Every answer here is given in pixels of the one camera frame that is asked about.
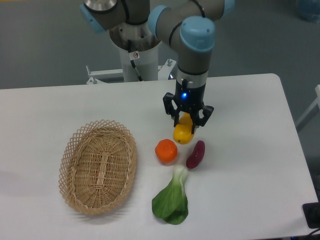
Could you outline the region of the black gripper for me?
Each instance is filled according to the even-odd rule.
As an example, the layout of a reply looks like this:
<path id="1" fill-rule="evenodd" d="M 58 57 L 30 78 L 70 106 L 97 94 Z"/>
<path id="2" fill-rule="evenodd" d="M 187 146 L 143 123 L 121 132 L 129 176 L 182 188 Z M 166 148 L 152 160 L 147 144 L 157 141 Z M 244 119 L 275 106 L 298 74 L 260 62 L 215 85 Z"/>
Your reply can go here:
<path id="1" fill-rule="evenodd" d="M 175 82 L 175 94 L 167 92 L 162 98 L 165 112 L 173 119 L 173 127 L 179 123 L 180 111 L 189 113 L 192 120 L 191 134 L 199 127 L 204 127 L 211 117 L 214 107 L 204 105 L 206 85 L 196 88 L 183 88 L 178 81 Z"/>

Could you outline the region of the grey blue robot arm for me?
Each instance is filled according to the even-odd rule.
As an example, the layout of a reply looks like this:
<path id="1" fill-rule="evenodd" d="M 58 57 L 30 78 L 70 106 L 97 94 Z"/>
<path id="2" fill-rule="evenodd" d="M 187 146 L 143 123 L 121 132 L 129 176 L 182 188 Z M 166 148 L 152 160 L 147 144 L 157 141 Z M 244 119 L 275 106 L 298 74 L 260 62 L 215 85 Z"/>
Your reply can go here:
<path id="1" fill-rule="evenodd" d="M 95 32 L 109 33 L 122 55 L 126 82 L 158 78 L 159 44 L 177 53 L 175 92 L 164 95 L 164 108 L 175 124 L 180 113 L 188 113 L 196 129 L 214 110 L 203 100 L 215 45 L 214 22 L 234 6 L 233 0 L 189 0 L 176 8 L 151 8 L 148 0 L 85 0 L 80 11 Z"/>

